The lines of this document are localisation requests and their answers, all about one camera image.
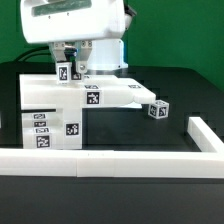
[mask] black table surface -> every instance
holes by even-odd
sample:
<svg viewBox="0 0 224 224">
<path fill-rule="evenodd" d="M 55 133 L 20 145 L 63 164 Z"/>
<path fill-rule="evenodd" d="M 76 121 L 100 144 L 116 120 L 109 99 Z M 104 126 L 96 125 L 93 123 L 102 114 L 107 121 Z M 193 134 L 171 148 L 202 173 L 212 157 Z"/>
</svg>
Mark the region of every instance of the black table surface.
<svg viewBox="0 0 224 224">
<path fill-rule="evenodd" d="M 19 74 L 54 73 L 48 63 L 0 64 L 0 146 L 22 147 Z M 167 119 L 137 109 L 84 109 L 84 149 L 198 151 L 189 116 L 200 116 L 223 140 L 224 93 L 183 68 L 117 71 L 169 102 Z M 0 177 L 0 223 L 223 223 L 224 181 Z"/>
</svg>

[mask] black cable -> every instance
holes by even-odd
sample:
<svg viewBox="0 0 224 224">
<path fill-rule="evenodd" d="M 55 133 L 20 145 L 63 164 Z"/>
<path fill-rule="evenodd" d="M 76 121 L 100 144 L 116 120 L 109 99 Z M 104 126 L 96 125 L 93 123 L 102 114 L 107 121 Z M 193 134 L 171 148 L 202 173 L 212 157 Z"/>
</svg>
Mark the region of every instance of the black cable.
<svg viewBox="0 0 224 224">
<path fill-rule="evenodd" d="M 27 59 L 32 58 L 32 57 L 36 57 L 36 56 L 44 56 L 44 55 L 48 55 L 48 56 L 50 56 L 51 54 L 50 54 L 50 53 L 37 53 L 37 54 L 31 54 L 31 55 L 28 55 L 27 57 L 25 57 L 25 58 L 23 59 L 23 61 L 26 61 Z"/>
<path fill-rule="evenodd" d="M 46 46 L 46 47 L 37 47 L 35 49 L 32 49 L 32 50 L 29 50 L 29 51 L 26 51 L 24 52 L 23 54 L 21 54 L 20 56 L 18 56 L 14 61 L 19 61 L 21 60 L 23 57 L 26 57 L 28 56 L 29 54 L 32 54 L 34 52 L 38 52 L 38 51 L 44 51 L 44 50 L 49 50 L 49 47 Z"/>
<path fill-rule="evenodd" d="M 137 12 L 130 5 L 124 4 L 124 10 L 125 10 L 125 13 L 130 15 L 131 17 L 134 17 L 137 15 Z"/>
</svg>

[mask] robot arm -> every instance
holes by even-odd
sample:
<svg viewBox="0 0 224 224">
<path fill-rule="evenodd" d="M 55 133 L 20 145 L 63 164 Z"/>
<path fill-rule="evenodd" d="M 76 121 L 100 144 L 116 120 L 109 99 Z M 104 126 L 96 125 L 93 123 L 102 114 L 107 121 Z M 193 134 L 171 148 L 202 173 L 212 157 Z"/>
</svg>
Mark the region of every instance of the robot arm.
<svg viewBox="0 0 224 224">
<path fill-rule="evenodd" d="M 21 17 L 28 43 L 121 38 L 127 20 L 123 0 L 22 0 Z"/>
<path fill-rule="evenodd" d="M 101 45 L 104 46 L 103 48 L 114 45 L 113 40 L 123 36 L 135 15 L 136 12 L 124 4 L 123 0 L 21 1 L 24 36 L 28 43 L 49 44 L 58 76 L 61 66 L 66 67 L 69 76 L 72 76 L 70 74 L 72 73 L 71 63 L 66 57 L 67 49 L 76 53 L 76 73 L 85 74 L 87 61 L 92 51 L 92 41 L 97 41 L 94 42 L 94 46 L 95 48 L 97 46 L 98 49 L 102 49 Z M 75 45 L 68 44 L 68 42 L 75 42 Z M 122 45 L 118 46 L 116 50 L 118 56 L 113 52 L 110 54 L 114 55 L 112 61 L 119 60 L 120 48 Z M 100 63 L 105 64 L 105 61 L 102 60 L 105 58 L 105 49 L 102 50 L 102 53 L 98 52 L 98 49 L 94 49 L 93 54 L 100 55 Z M 96 67 L 94 61 L 97 59 L 92 60 L 92 58 L 96 57 L 91 57 L 90 60 L 91 65 Z"/>
</svg>

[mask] white robot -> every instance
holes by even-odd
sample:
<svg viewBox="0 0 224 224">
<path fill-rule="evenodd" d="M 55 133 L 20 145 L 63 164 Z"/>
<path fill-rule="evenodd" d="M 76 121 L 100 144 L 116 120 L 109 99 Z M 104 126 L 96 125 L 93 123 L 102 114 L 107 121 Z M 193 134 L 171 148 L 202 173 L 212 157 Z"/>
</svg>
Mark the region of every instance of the white robot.
<svg viewBox="0 0 224 224">
<path fill-rule="evenodd" d="M 22 115 L 24 148 L 81 149 L 83 108 L 154 103 L 133 79 L 97 75 L 127 68 L 120 38 L 135 15 L 123 0 L 21 0 L 24 36 L 49 45 L 57 74 L 20 76 L 23 110 L 56 110 Z"/>
</svg>

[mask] white block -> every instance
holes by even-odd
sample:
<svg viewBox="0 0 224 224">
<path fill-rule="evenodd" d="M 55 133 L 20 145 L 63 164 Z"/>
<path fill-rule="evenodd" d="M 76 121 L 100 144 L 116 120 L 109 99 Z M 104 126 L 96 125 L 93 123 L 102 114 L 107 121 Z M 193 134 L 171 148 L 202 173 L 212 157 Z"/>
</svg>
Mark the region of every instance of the white block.
<svg viewBox="0 0 224 224">
<path fill-rule="evenodd" d="M 49 132 L 36 132 L 38 129 L 49 129 Z M 63 129 L 61 127 L 24 128 L 24 149 L 63 149 Z"/>
<path fill-rule="evenodd" d="M 93 50 L 88 59 L 88 69 L 111 71 L 127 68 L 124 62 L 124 43 L 120 39 L 93 41 Z"/>
<path fill-rule="evenodd" d="M 200 117 L 190 117 L 188 133 L 202 152 L 224 153 L 224 144 Z"/>
<path fill-rule="evenodd" d="M 77 177 L 113 177 L 114 151 L 82 151 L 77 158 Z"/>
<path fill-rule="evenodd" d="M 22 126 L 23 128 L 31 128 L 35 127 L 34 122 L 46 121 L 47 126 L 59 126 L 62 125 L 60 120 L 60 113 L 57 112 L 47 112 L 47 113 L 39 113 L 45 114 L 44 119 L 34 119 L 33 115 L 38 113 L 23 113 L 22 114 Z"/>
<path fill-rule="evenodd" d="M 198 152 L 117 152 L 114 177 L 224 178 L 224 157 Z"/>
<path fill-rule="evenodd" d="M 121 108 L 133 108 L 133 109 L 142 109 L 142 105 L 139 104 L 139 103 L 130 103 L 130 104 L 127 104 L 127 105 L 124 105 L 124 106 L 120 106 Z"/>
<path fill-rule="evenodd" d="M 95 84 L 97 80 L 97 83 L 99 85 L 103 84 L 118 84 L 119 79 L 115 75 L 85 75 L 84 76 L 84 83 L 87 85 Z"/>
<path fill-rule="evenodd" d="M 82 109 L 65 109 L 62 112 L 63 149 L 82 148 Z"/>
<path fill-rule="evenodd" d="M 23 110 L 82 107 L 83 90 L 78 88 L 78 85 L 57 85 L 56 76 L 54 77 L 55 81 L 52 82 L 51 75 L 45 75 L 45 83 L 40 84 L 40 78 L 38 75 L 36 77 L 37 83 L 33 77 L 20 76 L 21 107 Z"/>
<path fill-rule="evenodd" d="M 77 176 L 76 151 L 0 149 L 0 175 Z"/>
<path fill-rule="evenodd" d="M 151 104 L 154 103 L 156 95 L 144 88 L 143 90 L 134 93 L 134 102 L 139 104 Z"/>
<path fill-rule="evenodd" d="M 57 83 L 66 84 L 71 82 L 71 62 L 56 63 Z"/>
</svg>

